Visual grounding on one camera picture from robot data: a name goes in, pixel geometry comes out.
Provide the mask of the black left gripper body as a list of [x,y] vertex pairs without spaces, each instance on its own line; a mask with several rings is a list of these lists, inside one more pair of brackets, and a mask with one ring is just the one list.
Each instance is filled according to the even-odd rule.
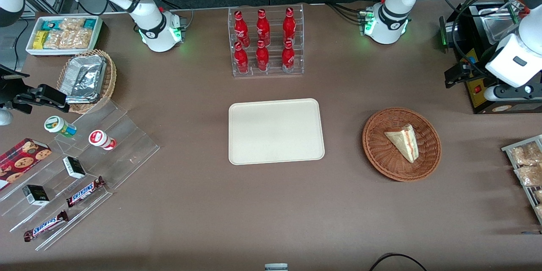
[[481,80],[485,87],[496,85],[496,77],[486,68],[495,51],[496,47],[489,47],[483,52],[477,52],[474,48],[467,52],[472,67],[466,83]]

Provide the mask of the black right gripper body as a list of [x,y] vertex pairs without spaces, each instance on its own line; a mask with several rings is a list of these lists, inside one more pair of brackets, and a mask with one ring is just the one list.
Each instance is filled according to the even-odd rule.
[[26,94],[29,90],[29,86],[25,85],[23,81],[26,77],[29,77],[29,74],[16,72],[4,65],[0,67],[0,105],[2,108],[27,114],[32,112],[31,105],[20,104],[17,101],[19,95]]

